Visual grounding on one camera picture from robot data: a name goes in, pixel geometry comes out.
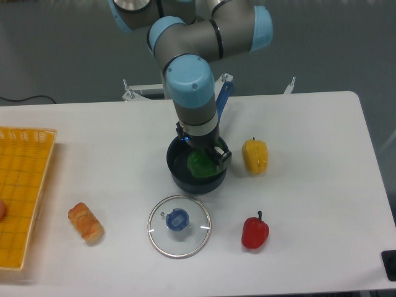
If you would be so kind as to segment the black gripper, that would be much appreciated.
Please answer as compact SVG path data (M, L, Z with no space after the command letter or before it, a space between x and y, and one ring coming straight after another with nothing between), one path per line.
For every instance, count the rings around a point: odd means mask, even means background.
M209 149L207 151L211 159L214 170L222 172L228 168L231 163L232 153L226 145L222 145L220 141L219 126L216 125L210 132L201 136L195 136L192 132L188 132L189 126L183 126L180 121L176 123L177 138L184 144L193 149Z

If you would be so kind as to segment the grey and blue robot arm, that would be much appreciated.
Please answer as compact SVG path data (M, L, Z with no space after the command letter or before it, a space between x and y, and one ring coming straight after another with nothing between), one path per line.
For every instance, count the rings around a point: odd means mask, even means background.
M161 70L165 96L174 103L178 138L192 148L191 168L223 171L231 153L220 146L220 99L210 63L270 44L273 23L264 6L209 1L211 17L198 20L194 1L110 1L124 30L148 28L147 44Z

